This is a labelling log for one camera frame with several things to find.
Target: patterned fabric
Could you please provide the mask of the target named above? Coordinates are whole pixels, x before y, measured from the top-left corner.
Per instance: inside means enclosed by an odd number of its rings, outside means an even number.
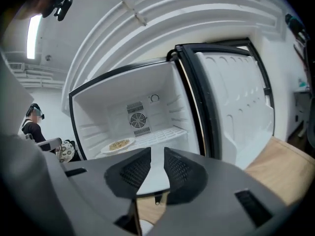
[[[61,163],[69,162],[74,156],[74,147],[68,141],[63,141],[61,149],[56,151],[56,156]]]

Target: light wood tabletop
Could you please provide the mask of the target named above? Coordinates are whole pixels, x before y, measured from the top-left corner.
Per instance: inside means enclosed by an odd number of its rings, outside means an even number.
[[[302,198],[315,176],[315,159],[272,137],[245,170],[278,195],[286,205]],[[139,218],[155,224],[165,212],[167,194],[156,205],[154,197],[137,199]]]

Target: white ceiling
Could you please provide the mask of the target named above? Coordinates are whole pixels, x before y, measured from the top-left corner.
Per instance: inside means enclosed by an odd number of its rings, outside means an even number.
[[[35,59],[26,58],[29,19],[12,21],[1,43],[2,48],[10,62],[25,62],[67,72],[87,34],[119,2],[120,0],[73,0],[63,21],[57,21],[53,13],[41,19]],[[46,61],[47,55],[51,56],[50,61]]]

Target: fluorescent light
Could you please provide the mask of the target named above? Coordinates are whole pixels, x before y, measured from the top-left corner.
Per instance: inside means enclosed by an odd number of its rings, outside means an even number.
[[[30,19],[28,40],[27,40],[27,57],[35,59],[35,44],[41,15],[34,16]]]

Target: open refrigerator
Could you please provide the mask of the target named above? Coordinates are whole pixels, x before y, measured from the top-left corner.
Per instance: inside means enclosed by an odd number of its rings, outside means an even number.
[[[151,147],[138,195],[169,188],[164,147],[246,168],[273,134],[257,63],[247,50],[177,45],[165,58],[111,70],[69,94],[74,133],[86,160]],[[133,139],[111,155],[109,144]]]

